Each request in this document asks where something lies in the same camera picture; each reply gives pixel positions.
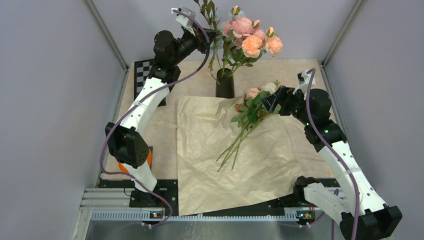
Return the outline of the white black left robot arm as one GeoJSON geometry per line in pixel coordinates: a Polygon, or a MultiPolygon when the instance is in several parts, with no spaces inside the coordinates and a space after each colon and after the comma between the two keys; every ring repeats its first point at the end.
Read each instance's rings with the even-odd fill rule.
{"type": "Polygon", "coordinates": [[[156,206],[164,198],[155,190],[158,180],[149,164],[150,148],[142,135],[159,104],[171,92],[174,85],[182,82],[179,63],[195,50],[209,57],[210,46],[218,33],[203,28],[196,20],[196,14],[186,8],[172,8],[183,34],[175,38],[168,30],[158,32],[154,37],[154,64],[137,98],[130,108],[115,123],[105,127],[108,150],[119,163],[121,174],[130,177],[134,183],[131,197],[149,207],[156,206]]]}

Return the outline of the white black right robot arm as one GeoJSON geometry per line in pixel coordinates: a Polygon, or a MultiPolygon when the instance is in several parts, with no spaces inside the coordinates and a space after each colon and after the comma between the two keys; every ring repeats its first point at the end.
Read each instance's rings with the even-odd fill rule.
{"type": "Polygon", "coordinates": [[[403,215],[388,205],[372,187],[356,162],[347,137],[331,119],[329,94],[314,88],[315,69],[298,74],[296,88],[281,85],[262,100],[270,113],[292,116],[304,125],[308,142],[326,161],[341,190],[334,194],[314,177],[299,177],[293,200],[321,209],[338,226],[346,240],[382,240],[390,237],[403,215]]]}

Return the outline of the orange paper bouquet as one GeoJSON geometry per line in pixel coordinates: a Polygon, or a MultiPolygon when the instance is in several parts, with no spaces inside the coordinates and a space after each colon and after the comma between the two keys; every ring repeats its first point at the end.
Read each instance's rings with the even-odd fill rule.
{"type": "Polygon", "coordinates": [[[217,160],[241,132],[231,119],[233,99],[183,96],[177,103],[177,180],[183,197],[223,194],[260,202],[289,195],[300,176],[331,178],[329,165],[305,137],[304,125],[292,116],[266,117],[218,171],[217,160]]]}

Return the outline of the small pink flower bunch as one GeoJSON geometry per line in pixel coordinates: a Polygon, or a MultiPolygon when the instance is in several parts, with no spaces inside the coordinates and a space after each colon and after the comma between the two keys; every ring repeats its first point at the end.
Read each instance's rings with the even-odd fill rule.
{"type": "Polygon", "coordinates": [[[266,83],[259,87],[249,88],[243,97],[242,103],[237,103],[234,107],[237,115],[231,119],[231,123],[237,123],[237,127],[240,128],[240,133],[236,139],[226,148],[216,159],[217,161],[222,160],[218,171],[220,171],[226,163],[233,159],[231,168],[233,169],[238,158],[242,142],[252,133],[258,125],[267,117],[277,113],[281,107],[277,105],[276,110],[268,111],[262,100],[266,97],[270,97],[276,93],[280,86],[280,82],[275,80],[274,82],[266,83]]]}

